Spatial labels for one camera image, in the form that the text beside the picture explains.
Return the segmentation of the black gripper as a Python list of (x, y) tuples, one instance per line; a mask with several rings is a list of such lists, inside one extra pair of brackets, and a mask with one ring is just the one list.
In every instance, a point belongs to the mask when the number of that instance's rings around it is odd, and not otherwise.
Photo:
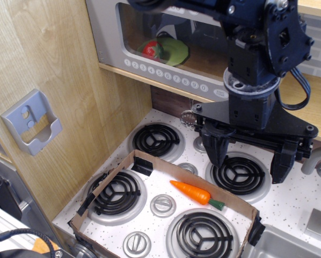
[(228, 101), (193, 106), (195, 129), (214, 166), (222, 166), (231, 141), (271, 149), (275, 151), (271, 162), (272, 184), (279, 184), (286, 179), (295, 159), (311, 156), (318, 128), (290, 114), (308, 104), (311, 88), (299, 69), (293, 68), (290, 72), (306, 94), (300, 103), (282, 102), (279, 77), (251, 86), (226, 71)]

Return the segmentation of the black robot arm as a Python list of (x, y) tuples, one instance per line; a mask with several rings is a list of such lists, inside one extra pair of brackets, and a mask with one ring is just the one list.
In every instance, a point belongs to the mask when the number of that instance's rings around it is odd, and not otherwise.
[[(224, 86), (228, 102), (195, 104), (195, 129), (213, 165), (220, 168), (231, 141), (274, 151), (271, 176), (282, 183), (294, 162), (311, 155), (318, 128), (292, 115), (304, 108), (310, 84), (298, 66), (311, 59), (313, 38), (306, 35), (297, 1), (130, 1), (147, 13), (170, 6), (211, 16), (221, 23), (228, 44)], [(291, 73), (306, 98), (281, 100), (279, 85)]]

